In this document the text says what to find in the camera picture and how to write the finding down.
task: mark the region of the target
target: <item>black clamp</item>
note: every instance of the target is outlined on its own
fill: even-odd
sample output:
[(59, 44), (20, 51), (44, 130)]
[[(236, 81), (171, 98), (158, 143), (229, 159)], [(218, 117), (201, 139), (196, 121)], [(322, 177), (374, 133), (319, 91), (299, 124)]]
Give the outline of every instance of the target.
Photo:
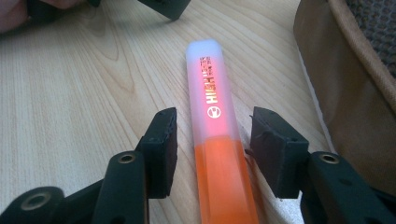
[[(101, 0), (87, 0), (93, 7), (99, 7)], [(161, 13), (172, 21), (177, 20), (190, 0), (139, 0), (139, 2)], [(54, 21), (58, 8), (40, 0), (27, 0), (28, 15), (35, 21)]]
[(277, 113), (255, 107), (251, 149), (277, 198), (297, 199), (305, 223), (396, 223), (396, 199), (371, 189), (342, 157), (308, 152), (308, 141)]
[(1, 214), (7, 224), (149, 223), (149, 199), (169, 196), (177, 164), (177, 111), (157, 113), (135, 151), (109, 161), (105, 178), (68, 197), (29, 190)]

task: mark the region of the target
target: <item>clamp screw hole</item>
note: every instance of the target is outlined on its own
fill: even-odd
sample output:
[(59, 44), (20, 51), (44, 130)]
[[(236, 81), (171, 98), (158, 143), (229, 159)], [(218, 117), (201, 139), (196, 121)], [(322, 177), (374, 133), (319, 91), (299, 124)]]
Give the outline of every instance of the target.
[(119, 158), (119, 163), (129, 163), (129, 162), (133, 162), (134, 159), (136, 159), (136, 156), (134, 154), (125, 154), (122, 155)]
[(340, 162), (340, 160), (338, 160), (338, 158), (336, 158), (332, 155), (329, 155), (329, 154), (321, 154), (319, 157), (321, 160), (323, 160), (329, 164), (338, 164)]
[(21, 209), (23, 211), (32, 211), (42, 207), (49, 200), (50, 200), (50, 194), (48, 192), (39, 192), (25, 199), (21, 204)]

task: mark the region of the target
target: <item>highlighter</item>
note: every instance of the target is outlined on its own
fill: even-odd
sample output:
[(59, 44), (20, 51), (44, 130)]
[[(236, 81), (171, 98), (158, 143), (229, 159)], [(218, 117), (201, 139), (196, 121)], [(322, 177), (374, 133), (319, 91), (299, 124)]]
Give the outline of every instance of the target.
[(186, 61), (202, 223), (258, 223), (221, 47), (191, 42)]

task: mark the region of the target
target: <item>wood grain surface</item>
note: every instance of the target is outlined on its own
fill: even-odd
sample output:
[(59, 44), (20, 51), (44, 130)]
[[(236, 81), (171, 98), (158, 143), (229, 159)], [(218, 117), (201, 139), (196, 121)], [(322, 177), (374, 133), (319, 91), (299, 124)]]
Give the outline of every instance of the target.
[[(297, 0), (192, 0), (177, 21), (135, 0), (68, 10), (50, 24), (0, 35), (0, 211), (29, 189), (70, 195), (103, 178), (159, 110), (175, 106), (171, 196), (150, 200), (151, 223), (200, 223), (185, 49), (222, 45), (244, 147), (253, 107), (276, 111), (329, 150), (292, 33)], [(247, 156), (261, 223), (301, 223), (298, 200), (276, 199)]]

